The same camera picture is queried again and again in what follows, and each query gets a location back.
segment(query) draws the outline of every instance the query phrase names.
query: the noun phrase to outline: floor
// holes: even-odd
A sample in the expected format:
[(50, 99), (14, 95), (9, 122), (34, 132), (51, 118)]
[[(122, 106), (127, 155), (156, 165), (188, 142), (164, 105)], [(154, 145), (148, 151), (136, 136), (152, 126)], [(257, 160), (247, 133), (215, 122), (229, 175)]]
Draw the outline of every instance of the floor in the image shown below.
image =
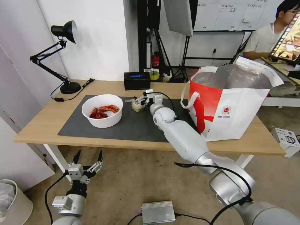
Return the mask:
[[(300, 134), (300, 109), (261, 107), (258, 116), (263, 123), (293, 130)], [(67, 161), (71, 161), (79, 147), (59, 147)], [(82, 147), (80, 163), (91, 165), (100, 148)], [(104, 167), (91, 179), (84, 207), (82, 224), (121, 225), (140, 213), (142, 203), (172, 200), (175, 212), (202, 216), (211, 220), (222, 204), (209, 189), (210, 178), (196, 168), (180, 168), (173, 162), (184, 162), (176, 152), (132, 149), (103, 149)], [(246, 166), (256, 180), (255, 201), (267, 201), (283, 207), (300, 217), (300, 153), (292, 158), (255, 156)], [(26, 191), (34, 209), (29, 224), (49, 224), (44, 205), (46, 189), (61, 176), (56, 174)], [(70, 188), (63, 179), (49, 192), (49, 204), (55, 196), (64, 196)], [(51, 209), (54, 219), (59, 218)], [(132, 225), (142, 224), (139, 217)], [(179, 217), (173, 224), (204, 224), (187, 217)], [(215, 224), (242, 224), (238, 213), (231, 209), (222, 214)]]

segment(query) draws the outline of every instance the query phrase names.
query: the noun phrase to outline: small white container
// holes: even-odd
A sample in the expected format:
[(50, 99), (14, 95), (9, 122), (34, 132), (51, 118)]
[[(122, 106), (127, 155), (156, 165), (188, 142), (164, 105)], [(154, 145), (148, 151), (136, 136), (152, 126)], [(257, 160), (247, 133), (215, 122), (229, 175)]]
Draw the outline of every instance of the small white container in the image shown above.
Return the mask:
[(5, 212), (5, 219), (1, 225), (22, 225), (31, 215), (33, 209), (32, 201), (19, 189), (16, 182), (12, 180), (0, 180), (0, 183), (11, 184), (16, 187), (16, 195), (11, 205)]
[[(119, 108), (117, 113), (106, 112), (107, 118), (93, 119), (91, 115), (94, 108), (99, 108), (105, 105), (115, 105)], [(88, 121), (97, 128), (107, 128), (118, 123), (122, 117), (123, 101), (121, 98), (111, 94), (97, 95), (87, 100), (81, 107), (82, 114), (88, 119)]]

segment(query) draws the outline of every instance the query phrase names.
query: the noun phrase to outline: trash can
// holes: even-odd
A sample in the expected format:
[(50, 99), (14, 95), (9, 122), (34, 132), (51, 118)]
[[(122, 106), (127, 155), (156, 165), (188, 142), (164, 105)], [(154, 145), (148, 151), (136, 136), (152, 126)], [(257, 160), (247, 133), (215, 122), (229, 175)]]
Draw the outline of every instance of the trash can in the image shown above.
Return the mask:
[(0, 180), (0, 183), (11, 184), (16, 187), (16, 195), (5, 212), (5, 219), (0, 222), (0, 225), (22, 225), (31, 215), (33, 203), (27, 196), (18, 188), (17, 184), (12, 180)]

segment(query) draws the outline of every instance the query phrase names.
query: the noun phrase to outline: wooden table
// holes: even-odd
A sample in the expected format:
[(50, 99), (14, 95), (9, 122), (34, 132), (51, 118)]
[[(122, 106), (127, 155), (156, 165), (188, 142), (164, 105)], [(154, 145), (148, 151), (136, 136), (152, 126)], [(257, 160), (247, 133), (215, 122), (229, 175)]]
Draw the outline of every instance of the wooden table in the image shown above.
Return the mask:
[[(262, 60), (265, 63), (268, 63), (270, 68), (273, 70), (277, 71), (284, 77), (286, 77), (290, 83), (299, 86), (300, 85), (300, 80), (289, 77), (288, 73), (285, 68), (288, 67), (289, 65), (287, 63), (282, 63), (282, 62), (271, 62), (269, 59), (262, 58)], [(279, 108), (284, 107), (300, 107), (300, 98), (298, 97), (267, 97), (264, 103), (262, 104), (263, 106), (278, 106)]]
[[(81, 85), (86, 82), (83, 80), (75, 81)], [(182, 83), (153, 82), (151, 83), (151, 88), (154, 91), (167, 94), (170, 98), (180, 99), (184, 85), (185, 84)], [(43, 144), (62, 171), (68, 168), (68, 164), (56, 145), (174, 151), (173, 147), (165, 142), (112, 140), (58, 135), (58, 132), (85, 95), (114, 94), (117, 96), (133, 97), (141, 96), (142, 93), (142, 90), (125, 91), (122, 81), (94, 81), (71, 101), (50, 101), (16, 136), (15, 141), (20, 143)], [(256, 154), (270, 156), (285, 155), (284, 150), (275, 141), (258, 117), (253, 119), (241, 139), (208, 142), (207, 144), (209, 150), (216, 154), (230, 153), (241, 155), (237, 163), (242, 167), (245, 167)]]

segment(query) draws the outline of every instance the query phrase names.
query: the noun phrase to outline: black desk lamp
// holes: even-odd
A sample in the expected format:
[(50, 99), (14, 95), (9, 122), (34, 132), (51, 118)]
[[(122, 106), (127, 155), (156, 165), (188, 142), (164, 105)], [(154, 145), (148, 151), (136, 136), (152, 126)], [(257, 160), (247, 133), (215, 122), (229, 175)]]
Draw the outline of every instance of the black desk lamp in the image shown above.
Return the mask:
[[(63, 81), (63, 85), (60, 87), (60, 91), (63, 94), (73, 94), (78, 92), (81, 89), (81, 86), (79, 83), (76, 82), (70, 82), (68, 78), (64, 75), (61, 75), (50, 68), (46, 67), (44, 64), (42, 64), (42, 60), (48, 58), (49, 56), (59, 52), (60, 50), (64, 49), (66, 47), (67, 41), (63, 39), (63, 37), (66, 37), (69, 41), (76, 44), (76, 41), (78, 39), (77, 35), (77, 26), (76, 23), (72, 20), (67, 22), (64, 26), (52, 26), (51, 27), (51, 33), (60, 40), (56, 44), (52, 45), (51, 47), (45, 49), (44, 51), (33, 55), (30, 57), (30, 61), (34, 64), (37, 64), (39, 67), (43, 68), (47, 72), (51, 73), (61, 81)], [(51, 53), (45, 53), (44, 52), (54, 48), (55, 46), (60, 45), (61, 48), (51, 52)]]

